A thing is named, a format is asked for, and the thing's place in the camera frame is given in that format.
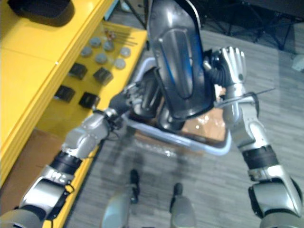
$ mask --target small black box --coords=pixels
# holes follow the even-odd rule
[[[93,76],[98,82],[100,82],[104,86],[107,85],[113,79],[112,73],[103,67],[97,70],[93,74]]]
[[[97,95],[84,92],[79,101],[79,104],[84,108],[96,109],[99,101],[100,98]]]
[[[87,68],[85,67],[85,65],[82,65],[80,63],[74,63],[74,65],[68,72],[68,75],[81,80],[84,78],[86,73],[87,73]]]
[[[66,102],[70,102],[75,94],[74,89],[61,85],[57,92],[55,93],[55,98],[59,100],[63,100]]]

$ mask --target robot forearm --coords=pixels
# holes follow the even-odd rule
[[[213,81],[226,88],[223,117],[248,165],[251,180],[257,182],[248,192],[253,211],[262,218],[261,228],[303,227],[301,190],[279,163],[267,139],[257,117],[257,97],[246,94],[244,53],[223,48],[215,59],[215,67],[220,67],[212,69],[207,62],[204,67]]]
[[[41,228],[45,220],[53,220],[61,211],[70,192],[76,170],[83,159],[113,130],[115,121],[127,112],[136,100],[138,86],[131,84],[114,96],[109,108],[86,118],[79,127],[71,130],[61,151],[50,165],[46,165],[23,196],[19,208],[0,218],[1,228]]]

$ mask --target yellow shelf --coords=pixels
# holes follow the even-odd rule
[[[0,186],[21,148],[112,0],[73,0],[55,28],[18,17],[1,1]]]
[[[77,58],[76,62],[85,65],[88,69],[85,77],[82,80],[71,76],[65,77],[62,85],[75,90],[75,95],[69,103],[53,99],[39,120],[37,124],[38,129],[64,138],[71,129],[80,125],[82,120],[92,113],[90,109],[83,108],[78,104],[84,92],[98,95],[100,102],[97,108],[104,110],[108,107],[111,98],[126,86],[145,45],[147,32],[103,21],[97,27],[92,37],[99,37],[103,43],[105,41],[105,34],[103,32],[105,28],[113,32],[120,32],[126,38],[121,38],[119,43],[114,41],[114,50],[112,52],[105,52],[101,47],[92,48],[93,53],[90,57],[79,56]],[[123,58],[119,54],[122,47],[128,47],[131,50],[131,56]],[[105,64],[95,62],[94,58],[99,53],[107,55],[108,61]],[[114,61],[117,58],[125,60],[126,67],[124,69],[120,70],[114,66]],[[101,67],[109,70],[113,76],[113,79],[106,86],[97,82],[93,77],[93,74]]]

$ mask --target chair backrest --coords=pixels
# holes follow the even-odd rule
[[[188,0],[154,0],[149,41],[170,115],[187,119],[213,107],[214,85],[203,70],[200,19]]]

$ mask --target gray round puck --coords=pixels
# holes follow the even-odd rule
[[[90,45],[94,48],[97,48],[101,45],[101,40],[98,37],[93,37],[90,39]]]
[[[120,69],[120,70],[124,69],[125,68],[125,60],[122,59],[122,58],[116,59],[115,60],[115,67],[117,69]]]
[[[120,49],[120,54],[124,58],[128,58],[131,55],[131,49],[129,49],[128,47],[123,47],[122,49]]]
[[[110,40],[107,40],[105,43],[104,43],[104,50],[105,51],[113,51],[114,50],[114,44],[112,41]]]
[[[95,61],[99,64],[103,64],[107,61],[107,56],[104,53],[97,54],[95,56]]]
[[[85,47],[81,50],[81,52],[80,52],[80,55],[81,55],[82,57],[88,57],[88,56],[90,56],[91,54],[92,54],[92,48],[89,47],[89,46],[85,46]]]

